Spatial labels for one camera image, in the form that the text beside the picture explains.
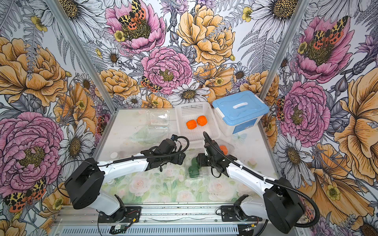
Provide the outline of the clear clamshell container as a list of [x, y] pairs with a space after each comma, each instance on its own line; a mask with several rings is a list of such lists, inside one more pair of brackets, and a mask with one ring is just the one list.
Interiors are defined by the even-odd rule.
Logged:
[[145, 114], [146, 121], [141, 122], [141, 128], [131, 136], [131, 140], [141, 144], [159, 143], [168, 135], [170, 113], [164, 109], [151, 109]]
[[219, 148], [223, 151], [223, 154], [224, 155], [235, 155], [235, 147], [234, 145], [226, 142], [226, 141], [223, 141], [223, 140], [219, 140], [218, 141], [218, 146]]

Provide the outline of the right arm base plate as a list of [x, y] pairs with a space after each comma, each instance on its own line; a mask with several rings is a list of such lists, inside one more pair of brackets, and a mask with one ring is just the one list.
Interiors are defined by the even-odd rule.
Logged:
[[216, 215], [221, 217], [222, 222], [260, 222], [261, 217], [246, 216], [241, 210], [236, 210], [235, 206], [223, 205], [216, 210]]

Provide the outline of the white perforated plastic basket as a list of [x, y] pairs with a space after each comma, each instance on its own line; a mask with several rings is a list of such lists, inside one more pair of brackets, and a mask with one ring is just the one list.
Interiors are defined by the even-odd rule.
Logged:
[[221, 136], [215, 115], [208, 102], [178, 105], [175, 107], [175, 114], [179, 134], [187, 137], [190, 142], [204, 140], [204, 132], [213, 139]]

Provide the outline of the green fruit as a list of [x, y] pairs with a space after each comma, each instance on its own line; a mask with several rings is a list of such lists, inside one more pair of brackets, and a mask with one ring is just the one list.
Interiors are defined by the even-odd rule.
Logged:
[[188, 168], [188, 173], [190, 178], [198, 178], [200, 176], [199, 168], [196, 168], [194, 166], [190, 166]]
[[196, 167], [196, 168], [199, 168], [199, 164], [198, 164], [198, 161], [196, 158], [193, 158], [192, 159], [192, 166]]

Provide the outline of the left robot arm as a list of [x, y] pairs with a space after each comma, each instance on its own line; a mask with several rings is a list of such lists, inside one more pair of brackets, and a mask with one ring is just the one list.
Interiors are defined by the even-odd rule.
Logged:
[[132, 173], [162, 168], [167, 163], [182, 165], [188, 138], [173, 135], [159, 146], [114, 161], [97, 162], [93, 158], [84, 160], [65, 182], [66, 192], [74, 209], [87, 207], [97, 210], [106, 222], [121, 222], [127, 217], [127, 207], [117, 195], [102, 191], [102, 186], [116, 178]]

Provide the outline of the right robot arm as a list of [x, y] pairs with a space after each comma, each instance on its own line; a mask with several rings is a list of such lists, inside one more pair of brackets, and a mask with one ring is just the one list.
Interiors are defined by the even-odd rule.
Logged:
[[282, 233], [289, 233], [305, 213], [305, 207], [298, 194], [289, 190], [283, 178], [275, 180], [261, 175], [243, 165], [232, 155], [224, 155], [218, 145], [206, 143], [205, 153], [197, 156], [200, 166], [211, 167], [221, 175], [236, 180], [250, 188], [260, 199], [244, 194], [233, 204], [232, 213], [240, 221], [250, 217], [269, 220]]

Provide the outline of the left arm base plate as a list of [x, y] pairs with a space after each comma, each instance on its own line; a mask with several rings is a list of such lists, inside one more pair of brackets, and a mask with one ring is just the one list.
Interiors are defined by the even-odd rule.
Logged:
[[141, 217], [142, 207], [126, 206], [117, 210], [112, 215], [101, 212], [98, 217], [99, 223], [138, 223]]

